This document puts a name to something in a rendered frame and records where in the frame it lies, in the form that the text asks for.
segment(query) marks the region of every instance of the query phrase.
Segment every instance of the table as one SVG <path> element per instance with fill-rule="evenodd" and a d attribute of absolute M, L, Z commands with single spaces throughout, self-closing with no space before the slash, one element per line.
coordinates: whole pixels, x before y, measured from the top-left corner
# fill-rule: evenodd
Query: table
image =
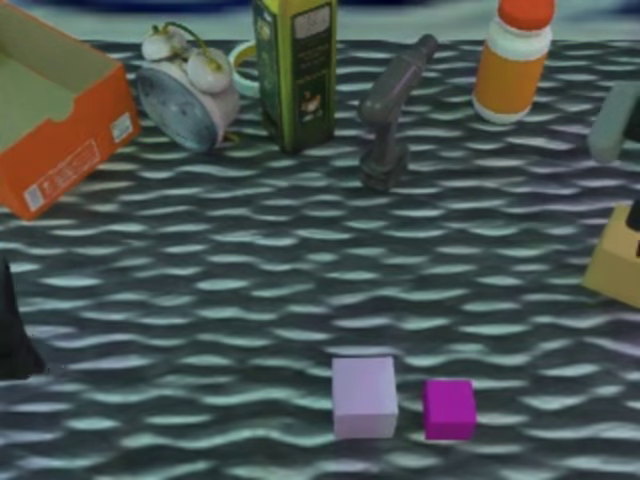
<path fill-rule="evenodd" d="M 135 73 L 137 46 L 97 46 Z M 252 101 L 241 143 L 211 157 L 143 119 L 42 219 L 3 210 L 51 374 L 0 385 L 0 477 L 635 478 L 640 315 L 579 282 L 640 184 L 637 147 L 610 167 L 585 147 L 638 44 L 557 43 L 535 109 L 506 127 L 470 107 L 480 46 L 444 44 L 425 73 L 393 194 L 359 186 L 355 106 L 399 45 L 352 42 L 329 144 L 283 156 Z M 330 358 L 377 352 L 397 355 L 396 438 L 335 442 Z M 422 439 L 435 377 L 474 380 L 472 442 Z"/>

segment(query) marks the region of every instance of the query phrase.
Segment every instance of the purple cube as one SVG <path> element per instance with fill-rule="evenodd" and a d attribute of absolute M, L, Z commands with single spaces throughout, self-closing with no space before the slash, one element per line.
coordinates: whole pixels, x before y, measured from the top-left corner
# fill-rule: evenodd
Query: purple cube
<path fill-rule="evenodd" d="M 333 428 L 337 438 L 391 438 L 398 421 L 393 357 L 334 358 Z"/>
<path fill-rule="evenodd" d="M 422 395 L 427 440 L 471 440 L 476 401 L 471 380 L 428 380 Z"/>

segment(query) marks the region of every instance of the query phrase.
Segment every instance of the white label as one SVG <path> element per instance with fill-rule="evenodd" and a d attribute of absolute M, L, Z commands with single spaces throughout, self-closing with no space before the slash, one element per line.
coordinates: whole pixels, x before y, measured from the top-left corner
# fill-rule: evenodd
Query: white label
<path fill-rule="evenodd" d="M 131 115 L 129 115 L 129 112 L 121 115 L 111 124 L 111 135 L 113 136 L 113 141 L 116 143 L 120 143 L 128 137 L 131 132 L 133 132 L 133 124 L 131 123 Z"/>
<path fill-rule="evenodd" d="M 44 203 L 44 197 L 38 185 L 32 185 L 24 192 L 24 199 L 27 202 L 27 207 L 32 212 L 38 210 Z"/>
<path fill-rule="evenodd" d="M 35 212 L 100 161 L 98 146 L 89 140 L 52 168 L 23 194 L 29 210 Z"/>
<path fill-rule="evenodd" d="M 331 25 L 331 8 L 326 5 L 294 20 L 296 38 L 307 38 L 311 35 L 323 32 Z"/>

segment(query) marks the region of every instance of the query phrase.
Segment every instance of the bottle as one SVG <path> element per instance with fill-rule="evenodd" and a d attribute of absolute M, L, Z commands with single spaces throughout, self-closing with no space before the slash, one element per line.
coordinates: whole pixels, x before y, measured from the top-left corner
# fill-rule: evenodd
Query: bottle
<path fill-rule="evenodd" d="M 500 0 L 484 44 L 473 105 L 493 123 L 524 117 L 551 47 L 554 0 Z"/>
<path fill-rule="evenodd" d="M 285 153 L 335 130 L 337 0 L 253 0 L 262 121 Z"/>

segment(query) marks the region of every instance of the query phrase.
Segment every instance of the orange bottle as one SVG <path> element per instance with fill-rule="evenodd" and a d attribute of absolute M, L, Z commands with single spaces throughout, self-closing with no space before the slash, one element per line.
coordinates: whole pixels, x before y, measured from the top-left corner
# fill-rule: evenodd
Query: orange bottle
<path fill-rule="evenodd" d="M 482 51 L 473 106 L 493 123 L 524 117 L 551 47 L 554 0 L 500 0 Z"/>

